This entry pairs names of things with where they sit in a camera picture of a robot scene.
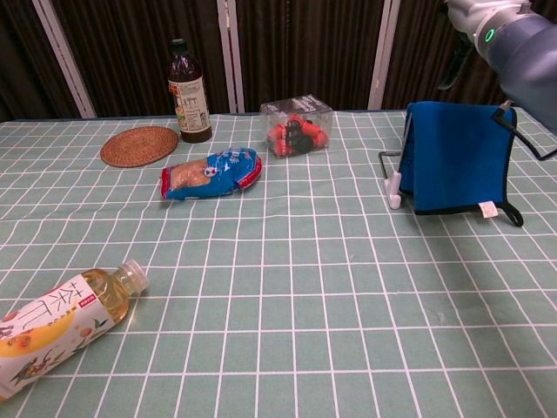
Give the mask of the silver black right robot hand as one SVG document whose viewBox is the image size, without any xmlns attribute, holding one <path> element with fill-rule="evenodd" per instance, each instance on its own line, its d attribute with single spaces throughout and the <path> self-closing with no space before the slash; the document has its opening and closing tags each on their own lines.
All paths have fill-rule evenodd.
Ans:
<svg viewBox="0 0 557 418">
<path fill-rule="evenodd" d="M 438 90 L 446 91 L 450 89 L 458 79 L 466 60 L 473 50 L 473 44 L 467 37 L 460 37 L 453 52 L 453 56 L 446 72 L 437 86 Z"/>
</svg>

